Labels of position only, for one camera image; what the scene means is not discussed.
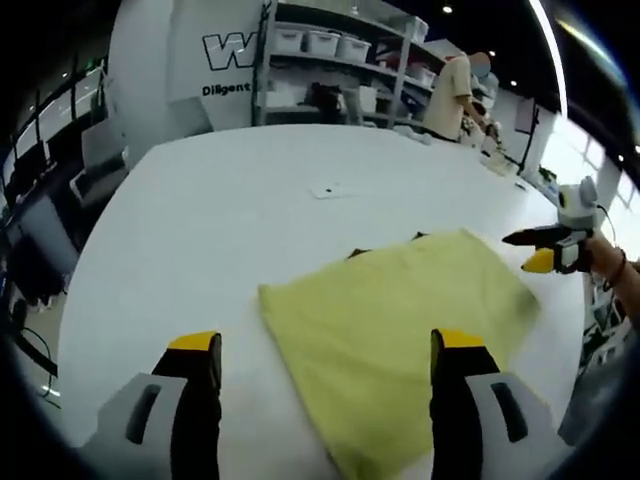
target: floor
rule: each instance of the floor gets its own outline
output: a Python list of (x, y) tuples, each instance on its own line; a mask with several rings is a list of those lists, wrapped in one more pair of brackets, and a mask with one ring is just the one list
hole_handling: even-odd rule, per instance
[[(30, 309), (25, 322), (25, 326), (30, 328), (47, 343), (51, 352), (51, 359), (57, 363), (58, 357), (58, 338), (60, 335), (60, 323), (62, 321), (62, 312), (67, 297), (61, 294), (52, 299), (49, 308)], [(47, 350), (42, 341), (33, 333), (24, 331), (24, 336), (34, 347), (38, 348), (42, 353), (47, 355)], [(60, 391), (57, 388), (57, 379), (51, 377), (41, 367), (36, 365), (33, 360), (27, 357), (22, 351), (16, 350), (18, 364), (22, 369), (25, 382), (33, 388), (34, 398), (36, 402), (51, 421), (52, 425), (58, 429), (62, 428), (62, 416), (60, 414)]]

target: shirt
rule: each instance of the shirt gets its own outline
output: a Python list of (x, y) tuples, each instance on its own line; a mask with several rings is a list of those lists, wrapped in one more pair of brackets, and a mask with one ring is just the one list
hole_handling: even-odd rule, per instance
[(455, 97), (471, 95), (471, 64), (462, 55), (449, 60), (436, 80), (424, 117), (424, 126), (451, 140), (460, 135), (464, 109)]

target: yellow cloth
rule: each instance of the yellow cloth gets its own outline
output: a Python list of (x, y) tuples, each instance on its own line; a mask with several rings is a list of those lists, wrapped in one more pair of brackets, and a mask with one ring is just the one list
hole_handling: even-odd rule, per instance
[(347, 479), (384, 479), (432, 447), (430, 333), (484, 338), (504, 367), (533, 325), (533, 294), (466, 231), (342, 260), (259, 287), (262, 314)]

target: logo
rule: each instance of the logo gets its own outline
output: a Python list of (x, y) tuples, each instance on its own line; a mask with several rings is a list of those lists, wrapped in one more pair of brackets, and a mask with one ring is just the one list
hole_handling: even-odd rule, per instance
[(239, 83), (233, 85), (205, 85), (202, 87), (202, 96), (208, 97), (209, 95), (220, 95), (226, 97), (228, 93), (234, 92), (250, 92), (250, 83)]
[(228, 70), (233, 62), (236, 68), (252, 68), (255, 59), (258, 32), (205, 35), (204, 52), (212, 72)]

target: white table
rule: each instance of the white table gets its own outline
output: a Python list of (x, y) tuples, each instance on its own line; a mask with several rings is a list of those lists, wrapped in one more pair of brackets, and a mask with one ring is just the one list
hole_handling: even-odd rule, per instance
[[(71, 282), (59, 345), (67, 437), (83, 443), (100, 405), (150, 372), (172, 339), (215, 329), (222, 478), (333, 478), (258, 315), (257, 285), (288, 282), (356, 247), (460, 227), (485, 238), (540, 299), (537, 327), (511, 367), (559, 424), (580, 356), (582, 277), (520, 271), (531, 251), (500, 239), (553, 222), (555, 208), (478, 156), (388, 130), (318, 125), (224, 131), (151, 150), (100, 218)], [(334, 182), (350, 196), (309, 191)], [(428, 459), (405, 477), (428, 478), (425, 468)]]

